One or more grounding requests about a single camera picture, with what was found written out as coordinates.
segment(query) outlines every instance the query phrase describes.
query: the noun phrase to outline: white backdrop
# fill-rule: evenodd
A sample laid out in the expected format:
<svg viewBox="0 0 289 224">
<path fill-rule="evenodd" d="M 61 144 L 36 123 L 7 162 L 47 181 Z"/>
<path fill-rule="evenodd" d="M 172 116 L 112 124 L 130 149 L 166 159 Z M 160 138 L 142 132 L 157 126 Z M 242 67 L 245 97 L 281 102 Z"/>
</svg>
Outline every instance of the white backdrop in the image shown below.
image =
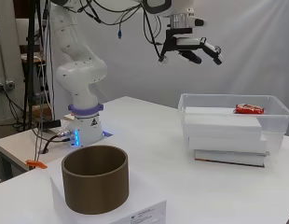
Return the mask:
<svg viewBox="0 0 289 224">
<path fill-rule="evenodd" d="M 123 8 L 120 0 L 103 4 Z M 170 53 L 170 62 L 159 65 L 153 46 L 145 41 L 143 12 L 122 26 L 97 24 L 78 15 L 79 32 L 94 52 L 105 60 L 108 77 L 91 88 L 101 102 L 121 96 L 177 107 L 182 93 L 271 94 L 289 107 L 289 0 L 196 0 L 195 12 L 208 25 L 196 29 L 196 37 L 222 48 L 224 64 L 218 66 L 202 51 L 201 65 Z M 106 21 L 115 15 L 99 10 Z M 168 20 L 163 19 L 163 35 Z M 54 70 L 65 57 L 52 37 Z M 55 81 L 57 117 L 68 113 L 70 98 Z"/>
</svg>

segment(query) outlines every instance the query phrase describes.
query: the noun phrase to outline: red wrapper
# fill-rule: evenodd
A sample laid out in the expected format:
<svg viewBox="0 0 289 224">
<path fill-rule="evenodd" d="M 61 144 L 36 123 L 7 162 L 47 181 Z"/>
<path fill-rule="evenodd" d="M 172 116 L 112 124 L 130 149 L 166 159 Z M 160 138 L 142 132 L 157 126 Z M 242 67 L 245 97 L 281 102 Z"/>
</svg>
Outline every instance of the red wrapper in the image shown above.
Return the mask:
<svg viewBox="0 0 289 224">
<path fill-rule="evenodd" d="M 262 115 L 265 113 L 265 108 L 257 105 L 237 105 L 235 114 L 258 114 Z"/>
</svg>

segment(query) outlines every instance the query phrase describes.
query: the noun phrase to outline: red object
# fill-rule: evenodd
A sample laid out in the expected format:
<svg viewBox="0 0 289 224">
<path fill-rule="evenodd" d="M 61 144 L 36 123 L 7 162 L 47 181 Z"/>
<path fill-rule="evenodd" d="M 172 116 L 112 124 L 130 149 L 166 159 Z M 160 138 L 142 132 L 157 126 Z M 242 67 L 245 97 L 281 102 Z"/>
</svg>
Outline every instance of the red object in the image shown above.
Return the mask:
<svg viewBox="0 0 289 224">
<path fill-rule="evenodd" d="M 237 105 L 235 114 L 258 114 L 262 115 L 265 113 L 265 108 L 257 105 Z"/>
<path fill-rule="evenodd" d="M 41 161 L 26 161 L 27 166 L 34 166 L 34 167 L 39 167 L 41 169 L 46 169 L 48 168 L 43 162 Z"/>
</svg>

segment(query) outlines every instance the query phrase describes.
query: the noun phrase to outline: blue led light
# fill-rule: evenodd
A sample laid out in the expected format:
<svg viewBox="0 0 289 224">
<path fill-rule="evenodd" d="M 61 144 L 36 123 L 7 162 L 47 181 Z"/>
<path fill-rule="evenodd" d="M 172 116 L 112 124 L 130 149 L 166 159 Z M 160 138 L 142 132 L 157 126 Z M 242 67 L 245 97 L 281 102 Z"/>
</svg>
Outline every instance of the blue led light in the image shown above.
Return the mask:
<svg viewBox="0 0 289 224">
<path fill-rule="evenodd" d="M 75 130 L 75 136 L 76 136 L 76 146 L 79 147 L 79 133 L 78 130 Z"/>
</svg>

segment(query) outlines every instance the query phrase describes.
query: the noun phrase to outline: white label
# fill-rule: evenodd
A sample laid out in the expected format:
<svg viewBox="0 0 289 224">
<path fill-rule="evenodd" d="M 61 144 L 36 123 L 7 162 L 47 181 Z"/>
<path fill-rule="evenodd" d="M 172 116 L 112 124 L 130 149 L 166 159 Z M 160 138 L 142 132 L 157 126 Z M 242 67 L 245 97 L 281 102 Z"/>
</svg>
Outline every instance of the white label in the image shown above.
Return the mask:
<svg viewBox="0 0 289 224">
<path fill-rule="evenodd" d="M 140 212 L 124 217 L 113 224 L 152 224 L 165 223 L 166 202 L 155 204 Z"/>
</svg>

